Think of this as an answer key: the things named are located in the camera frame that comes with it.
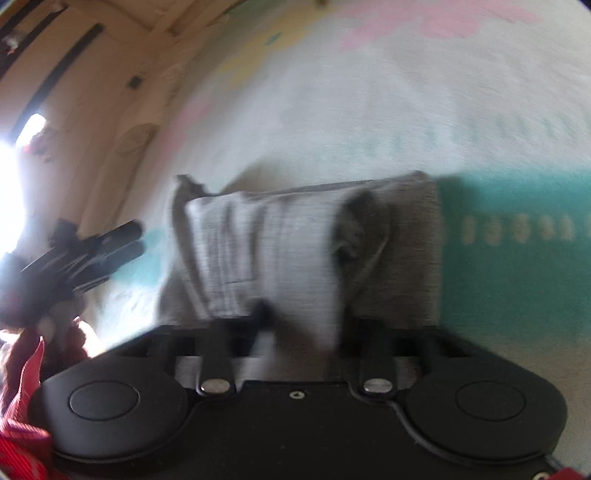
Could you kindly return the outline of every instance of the folded cloth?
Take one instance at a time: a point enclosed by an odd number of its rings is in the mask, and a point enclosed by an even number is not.
[[[398,327],[436,321],[441,216],[425,174],[221,196],[179,180],[160,320],[196,326],[264,299],[277,322],[257,378],[326,378],[346,307]]]

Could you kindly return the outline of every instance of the gray cloth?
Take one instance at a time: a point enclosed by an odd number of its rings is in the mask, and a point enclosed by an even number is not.
[[[242,376],[326,378],[345,307],[398,327],[436,322],[441,216],[425,174],[221,196],[179,180],[160,319],[195,326],[267,301],[273,336]]]

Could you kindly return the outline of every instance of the silver screw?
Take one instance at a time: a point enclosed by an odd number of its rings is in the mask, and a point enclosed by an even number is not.
[[[300,390],[294,390],[293,392],[290,392],[290,397],[294,400],[301,400],[305,396],[306,394]]]
[[[367,393],[388,393],[393,389],[394,385],[389,380],[385,378],[370,378],[363,384],[363,389]]]
[[[230,390],[230,382],[223,378],[210,378],[201,384],[201,390],[210,395],[221,395]]]

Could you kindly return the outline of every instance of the red fabric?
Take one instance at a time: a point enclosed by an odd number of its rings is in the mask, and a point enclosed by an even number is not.
[[[62,353],[69,367],[86,358],[84,333],[73,323]],[[27,408],[40,386],[44,342],[35,329],[26,329],[8,352],[6,378],[0,398],[0,470],[11,480],[67,480],[51,469],[51,436],[28,424]]]
[[[565,468],[560,472],[556,472],[549,480],[585,480],[583,475],[576,472],[572,468]]]

